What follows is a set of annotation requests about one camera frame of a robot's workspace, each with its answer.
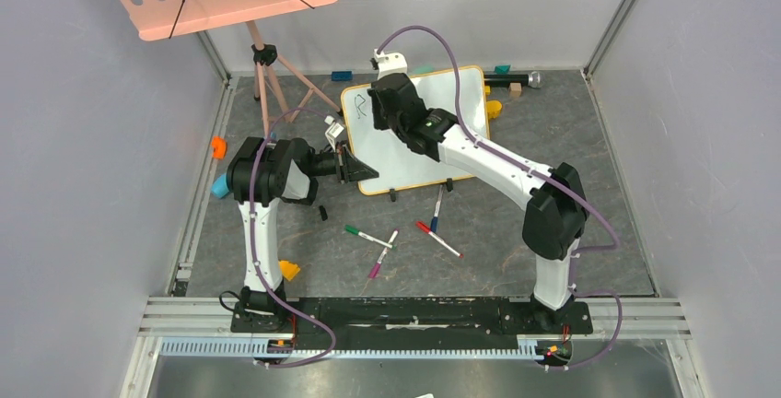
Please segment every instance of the blue block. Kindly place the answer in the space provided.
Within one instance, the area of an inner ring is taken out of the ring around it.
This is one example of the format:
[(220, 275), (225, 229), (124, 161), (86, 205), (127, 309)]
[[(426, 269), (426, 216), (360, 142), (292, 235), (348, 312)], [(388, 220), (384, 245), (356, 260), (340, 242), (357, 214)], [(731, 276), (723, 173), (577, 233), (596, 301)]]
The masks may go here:
[(212, 194), (217, 198), (225, 198), (230, 193), (227, 188), (227, 175), (222, 174), (212, 183)]
[(332, 82), (349, 82), (353, 79), (352, 71), (333, 71), (331, 73)]

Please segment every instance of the green marker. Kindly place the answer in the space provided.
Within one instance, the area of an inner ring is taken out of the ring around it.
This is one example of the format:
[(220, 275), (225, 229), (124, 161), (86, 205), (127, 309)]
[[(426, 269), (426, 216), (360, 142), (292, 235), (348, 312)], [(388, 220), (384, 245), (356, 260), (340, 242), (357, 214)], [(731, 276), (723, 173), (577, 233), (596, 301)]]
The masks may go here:
[(387, 241), (383, 241), (383, 240), (380, 240), (380, 239), (375, 239), (374, 237), (372, 237), (372, 236), (370, 236), (368, 234), (365, 234), (365, 233), (361, 232), (360, 230), (358, 230), (357, 228), (354, 228), (354, 227), (352, 227), (350, 225), (344, 225), (344, 230), (346, 230), (347, 232), (349, 232), (349, 233), (351, 233), (353, 235), (357, 235), (358, 237), (360, 237), (362, 239), (366, 239), (366, 240), (369, 240), (369, 241), (374, 241), (375, 243), (381, 244), (381, 245), (385, 246), (386, 248), (393, 249), (393, 247), (394, 247), (392, 244), (388, 243)]

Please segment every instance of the small whiteboard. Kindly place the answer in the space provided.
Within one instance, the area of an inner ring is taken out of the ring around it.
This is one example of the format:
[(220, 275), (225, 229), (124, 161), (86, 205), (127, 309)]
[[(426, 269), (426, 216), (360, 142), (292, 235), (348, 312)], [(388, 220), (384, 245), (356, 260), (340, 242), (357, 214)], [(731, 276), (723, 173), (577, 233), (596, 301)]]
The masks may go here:
[[(460, 106), (464, 120), (473, 131), (489, 138), (483, 69), (464, 66), (459, 71)], [(442, 108), (456, 113), (456, 79), (452, 69), (411, 79), (427, 108)], [(391, 188), (400, 191), (472, 176), (427, 156), (415, 154), (391, 130), (374, 129), (371, 98), (367, 94), (369, 88), (370, 85), (360, 85), (345, 89), (342, 93), (342, 109), (350, 148), (359, 160), (379, 172), (377, 179), (358, 183), (361, 193), (375, 195), (386, 193)]]

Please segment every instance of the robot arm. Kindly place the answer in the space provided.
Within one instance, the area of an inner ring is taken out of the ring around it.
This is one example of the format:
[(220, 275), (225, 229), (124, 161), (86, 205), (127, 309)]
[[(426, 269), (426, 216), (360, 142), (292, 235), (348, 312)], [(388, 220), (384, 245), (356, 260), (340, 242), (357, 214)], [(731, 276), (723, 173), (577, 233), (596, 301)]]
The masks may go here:
[(227, 183), (244, 222), (247, 272), (244, 286), (251, 292), (265, 292), (254, 267), (250, 246), (250, 176), (257, 154), (261, 163), (255, 182), (254, 235), (262, 275), (274, 292), (281, 291), (282, 272), (277, 258), (276, 219), (280, 202), (312, 205), (317, 196), (315, 177), (335, 174), (342, 183), (378, 176), (377, 172), (357, 160), (345, 142), (334, 143), (334, 150), (316, 153), (304, 139), (280, 140), (259, 151), (262, 138), (248, 137), (227, 168)]
[[(425, 107), (404, 72), (396, 70), (386, 74), (382, 63), (379, 66), (379, 79), (368, 91), (374, 127), (392, 130), (416, 154), (470, 172), (526, 211), (523, 239), (537, 254), (537, 283), (532, 298), (547, 310), (562, 310), (571, 299), (567, 285), (570, 253), (583, 234), (587, 211), (551, 184), (476, 146), (462, 131), (455, 115)], [(583, 195), (577, 171), (566, 163), (553, 169), (520, 157), (489, 140), (480, 139), (480, 143)]]

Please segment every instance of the pink marker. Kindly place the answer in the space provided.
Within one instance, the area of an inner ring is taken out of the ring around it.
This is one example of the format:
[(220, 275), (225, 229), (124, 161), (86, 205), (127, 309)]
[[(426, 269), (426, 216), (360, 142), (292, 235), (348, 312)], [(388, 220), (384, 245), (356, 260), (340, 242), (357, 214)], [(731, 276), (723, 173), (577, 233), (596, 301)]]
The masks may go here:
[[(399, 230), (394, 229), (393, 234), (390, 236), (390, 240), (388, 240), (388, 244), (393, 244), (393, 241), (396, 240), (397, 235), (399, 235)], [(368, 273), (369, 278), (374, 278), (377, 276), (377, 273), (379, 272), (379, 266), (382, 264), (382, 260), (385, 259), (385, 255), (388, 254), (388, 250), (388, 248), (382, 250), (382, 253), (379, 255), (377, 262), (374, 263), (374, 267), (371, 268), (371, 272)]]
[(450, 252), (453, 252), (456, 254), (457, 257), (463, 258), (463, 254), (461, 252), (456, 251), (455, 249), (451, 248), (449, 244), (447, 244), (443, 239), (441, 239), (437, 234), (431, 231), (431, 229), (428, 228), (428, 226), (425, 225), (422, 221), (416, 221), (415, 225), (420, 228), (423, 232), (430, 235), (434, 240), (436, 240), (439, 244), (445, 247)]

